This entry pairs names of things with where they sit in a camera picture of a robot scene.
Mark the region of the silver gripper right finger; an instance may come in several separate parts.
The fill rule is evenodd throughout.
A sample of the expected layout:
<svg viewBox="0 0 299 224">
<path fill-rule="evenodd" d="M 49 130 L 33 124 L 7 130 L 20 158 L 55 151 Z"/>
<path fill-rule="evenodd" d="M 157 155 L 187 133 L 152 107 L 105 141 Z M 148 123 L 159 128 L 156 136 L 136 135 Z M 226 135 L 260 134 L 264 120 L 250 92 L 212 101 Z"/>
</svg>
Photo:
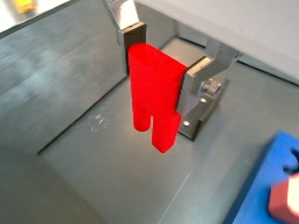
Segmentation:
<svg viewBox="0 0 299 224">
<path fill-rule="evenodd" d="M 230 68 L 239 60 L 243 53 L 208 38 L 206 55 L 184 70 L 181 80 L 181 91 L 176 105 L 176 111 L 185 116 L 204 94 L 214 96 L 222 88 L 222 82 L 215 76 Z"/>
</svg>

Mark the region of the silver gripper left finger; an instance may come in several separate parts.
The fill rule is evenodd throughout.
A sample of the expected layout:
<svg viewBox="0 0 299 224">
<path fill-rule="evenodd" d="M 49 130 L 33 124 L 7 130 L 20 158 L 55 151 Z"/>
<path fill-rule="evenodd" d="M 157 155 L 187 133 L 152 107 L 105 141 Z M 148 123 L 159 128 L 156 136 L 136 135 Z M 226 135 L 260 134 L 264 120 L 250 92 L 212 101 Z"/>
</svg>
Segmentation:
<svg viewBox="0 0 299 224">
<path fill-rule="evenodd" d="M 101 0 L 116 29 L 124 73 L 128 72 L 128 48 L 145 42 L 145 23 L 139 20 L 135 0 Z"/>
</svg>

